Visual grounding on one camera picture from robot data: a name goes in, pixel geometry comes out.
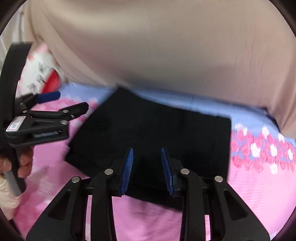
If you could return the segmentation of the person's left hand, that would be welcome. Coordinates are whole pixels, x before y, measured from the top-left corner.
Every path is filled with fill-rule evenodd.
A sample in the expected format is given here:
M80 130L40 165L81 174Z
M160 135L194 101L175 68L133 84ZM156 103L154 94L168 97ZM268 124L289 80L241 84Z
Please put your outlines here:
M27 147L23 150L20 156L20 167L18 168L18 177L19 178L27 178L32 171L33 165L33 156L34 156L34 146ZM11 169L11 161L8 159L6 155L1 154L1 174L3 171L10 171Z

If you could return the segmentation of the cream left sleeve forearm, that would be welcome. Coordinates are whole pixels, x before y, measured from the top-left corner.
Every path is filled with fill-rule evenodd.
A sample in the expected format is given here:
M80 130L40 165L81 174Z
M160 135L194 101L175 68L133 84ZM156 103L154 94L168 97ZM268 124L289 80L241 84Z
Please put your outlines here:
M0 207L7 220L12 220L21 198L10 191L8 181L3 174L0 176Z

